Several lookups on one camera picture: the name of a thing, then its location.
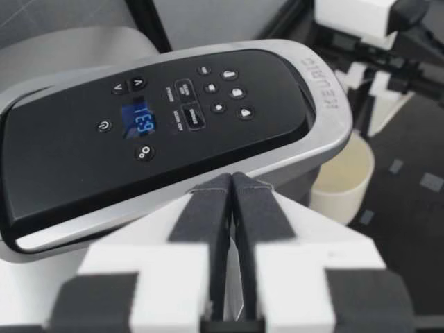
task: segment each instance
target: control panel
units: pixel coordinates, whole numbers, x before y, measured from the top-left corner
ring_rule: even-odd
[[[309,92],[268,51],[132,69],[17,106],[1,172],[18,235],[284,146],[309,131]]]

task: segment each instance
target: paper cup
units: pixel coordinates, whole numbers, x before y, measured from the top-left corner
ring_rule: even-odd
[[[375,170],[371,147],[352,133],[345,148],[321,167],[311,189],[310,208],[340,224],[356,216]]]

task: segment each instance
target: round button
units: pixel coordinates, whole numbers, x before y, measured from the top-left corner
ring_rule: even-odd
[[[137,90],[142,89],[146,85],[146,81],[141,76],[136,76],[135,78],[132,78],[130,81],[131,84],[131,90],[136,92]]]
[[[207,84],[204,89],[205,92],[207,92],[208,94],[215,94],[219,90],[214,83]]]
[[[97,124],[97,130],[100,133],[106,133],[108,132],[112,127],[111,121],[109,120],[102,120],[100,123]]]
[[[150,147],[148,144],[139,146],[135,150],[136,160],[141,162],[147,162],[151,160],[154,156],[154,148]]]
[[[226,69],[221,73],[222,79],[226,81],[236,80],[238,76],[239,74],[235,69]]]
[[[230,97],[232,99],[242,99],[246,96],[246,91],[242,88],[235,87],[230,91]]]
[[[245,106],[237,110],[237,117],[240,120],[251,120],[253,119],[254,116],[255,116],[255,111],[248,106]]]
[[[215,103],[211,105],[211,111],[214,113],[224,113],[225,110],[227,110],[227,108],[223,103]]]
[[[210,66],[200,66],[197,68],[197,72],[201,76],[207,76],[211,74],[211,67]]]

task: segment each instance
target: blue lcd display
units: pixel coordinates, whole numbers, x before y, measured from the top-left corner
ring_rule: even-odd
[[[132,104],[122,106],[122,118],[125,126],[125,138],[141,137],[155,131],[155,117],[144,98],[138,98]]]

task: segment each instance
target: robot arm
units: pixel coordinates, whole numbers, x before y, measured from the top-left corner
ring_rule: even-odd
[[[231,223],[236,273],[226,271]],[[244,319],[234,322],[225,284],[239,276]],[[407,333],[413,311],[369,238],[236,173],[91,245],[43,328]]]

